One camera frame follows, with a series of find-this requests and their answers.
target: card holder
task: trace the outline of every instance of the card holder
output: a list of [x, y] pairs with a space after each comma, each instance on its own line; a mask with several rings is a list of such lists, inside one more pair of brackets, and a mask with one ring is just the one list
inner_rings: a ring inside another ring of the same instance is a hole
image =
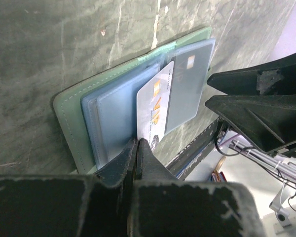
[[207, 39], [167, 53], [174, 69], [166, 133], [196, 116], [214, 46], [215, 39]]
[[127, 142], [136, 137], [136, 95], [160, 71], [164, 56], [95, 89], [82, 98], [82, 110], [95, 163], [103, 167], [116, 157]]
[[86, 174], [91, 169], [96, 170], [94, 167], [93, 150], [81, 109], [81, 97], [99, 86], [112, 83], [120, 75], [129, 72], [147, 60], [160, 54], [165, 54], [175, 48], [208, 39], [210, 34], [211, 27], [192, 32], [173, 42], [162, 45], [148, 54], [125, 62], [86, 80], [80, 78], [82, 80], [80, 83], [62, 91], [55, 97], [53, 107], [80, 174]]

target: metal rod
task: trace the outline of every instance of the metal rod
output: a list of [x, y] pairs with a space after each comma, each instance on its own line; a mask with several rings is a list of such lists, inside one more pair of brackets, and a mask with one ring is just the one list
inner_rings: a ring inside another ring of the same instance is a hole
[[280, 161], [275, 160], [274, 158], [266, 154], [263, 154], [262, 152], [256, 149], [241, 151], [244, 147], [246, 147], [246, 145], [238, 139], [234, 140], [229, 147], [237, 152], [241, 152], [240, 154], [244, 155], [245, 157], [251, 160], [258, 162], [259, 164], [269, 169], [270, 171], [273, 171], [274, 173], [276, 170], [279, 170], [283, 177], [287, 178], [291, 182], [296, 183], [296, 169], [292, 166], [283, 164]]

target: white card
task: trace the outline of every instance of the white card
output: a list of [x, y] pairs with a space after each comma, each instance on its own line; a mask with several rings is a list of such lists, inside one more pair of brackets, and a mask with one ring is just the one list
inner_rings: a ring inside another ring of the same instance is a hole
[[137, 93], [137, 138], [152, 150], [164, 136], [174, 62], [170, 62]]

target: credit card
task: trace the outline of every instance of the credit card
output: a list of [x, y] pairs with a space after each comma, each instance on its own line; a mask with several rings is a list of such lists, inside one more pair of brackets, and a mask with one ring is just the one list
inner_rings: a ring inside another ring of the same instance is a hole
[[174, 62], [170, 62], [137, 93], [137, 138], [152, 150], [164, 137]]
[[196, 116], [214, 44], [208, 39], [168, 53], [174, 69], [166, 134]]

